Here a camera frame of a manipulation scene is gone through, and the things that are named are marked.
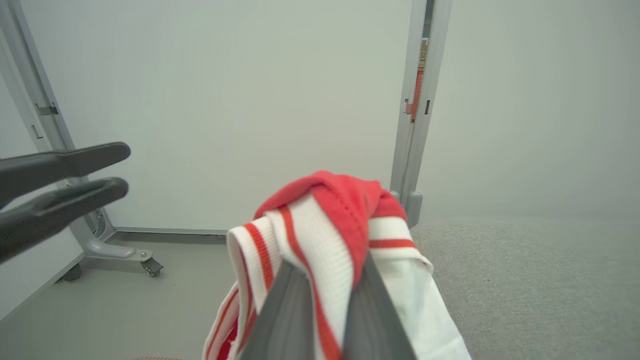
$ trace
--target whiteboard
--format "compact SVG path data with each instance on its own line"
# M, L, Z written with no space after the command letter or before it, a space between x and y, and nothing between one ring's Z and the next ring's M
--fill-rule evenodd
M388 187L410 0L24 0L76 147L131 146L116 228L228 229L325 169Z

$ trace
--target wheel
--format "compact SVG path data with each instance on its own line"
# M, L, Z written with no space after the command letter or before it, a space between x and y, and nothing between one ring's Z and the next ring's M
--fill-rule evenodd
M80 268L80 264L76 264L74 267L69 269L65 275L62 275L62 279L64 281L73 281L80 279L80 276L82 276L82 269Z
M160 265L154 258L148 258L147 260L141 261L140 265L149 273L149 275L156 277L160 275L160 269L164 266Z

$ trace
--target red stripe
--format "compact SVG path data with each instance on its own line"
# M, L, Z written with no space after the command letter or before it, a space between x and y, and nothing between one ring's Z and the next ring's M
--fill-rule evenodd
M264 238L258 228L249 223L244 226L253 238L253 243L256 249L258 249L258 256L260 257L260 264L262 265L262 274L264 275L264 284L267 287L267 291L271 289L273 284L273 268L271 267L271 258L269 257L269 250L267 244L264 242Z
M227 336L224 343L220 347L220 351L218 352L218 357L216 360L227 360L229 358L229 352L231 351L231 344L236 340L236 336L238 333L238 321L237 319L234 321L234 326L231 328L229 335Z
M300 244L298 243L298 239L296 238L291 210L289 210L289 208L282 208L280 209L280 213L282 214L282 218L284 219L284 226L287 229L289 246L291 246L291 250L293 250L294 254L305 265L309 276L311 276L311 285L314 290L314 302L316 305L318 336L320 338L320 345L322 346L324 358L327 360L340 359L342 357L342 354L340 353L340 347L338 346L338 341L335 339L335 336L331 331L331 327L326 320L326 316L324 315L324 309L322 307L322 303L320 303L320 298L318 297L318 290L316 288L316 280L314 279L314 274L312 274L311 267L309 266L307 258L302 253L302 249L300 248Z
M240 258L242 259L242 266L244 268L244 279L246 281L246 292L247 292L247 307L246 307L246 318L244 323L246 324L249 321L249 315L251 315L251 307L253 306L253 291L251 291L251 280L249 280L249 271L246 269L246 261L244 260L244 255L240 254Z
M370 249L396 249L399 247L413 247L417 249L414 242L407 239L369 240Z
M233 293L233 295L231 295L231 297L229 298L229 301L227 302L227 306L225 306L225 309L222 311L222 315L220 316L220 321L218 322L218 326L216 327L216 331L213 333L213 337L211 338L211 343L209 344L209 348L207 348L207 357L206 359L209 359L209 354L211 353L211 347L213 346L213 342L216 339L216 336L218 335L218 332L220 331L220 326L222 325L222 321L224 321L225 316L227 315L227 311L229 310L229 307L231 306L231 303L234 301L234 299L236 298L236 295L238 295L238 289L236 289Z

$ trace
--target red and white cloth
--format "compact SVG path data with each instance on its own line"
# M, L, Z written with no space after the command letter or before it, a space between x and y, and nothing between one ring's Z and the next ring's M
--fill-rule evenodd
M231 229L227 245L237 281L218 309L204 360L235 359L242 351L283 259L311 280L316 359L340 359L367 251L417 357L470 359L404 210L377 181L326 171L303 177L269 198L253 222Z

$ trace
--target gray floor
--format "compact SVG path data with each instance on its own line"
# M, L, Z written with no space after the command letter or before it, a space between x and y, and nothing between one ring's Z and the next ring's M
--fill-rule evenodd
M126 234L113 243L150 249L164 269L85 259L82 277L43 291L0 329L0 359L200 359L204 338L234 282L214 236Z

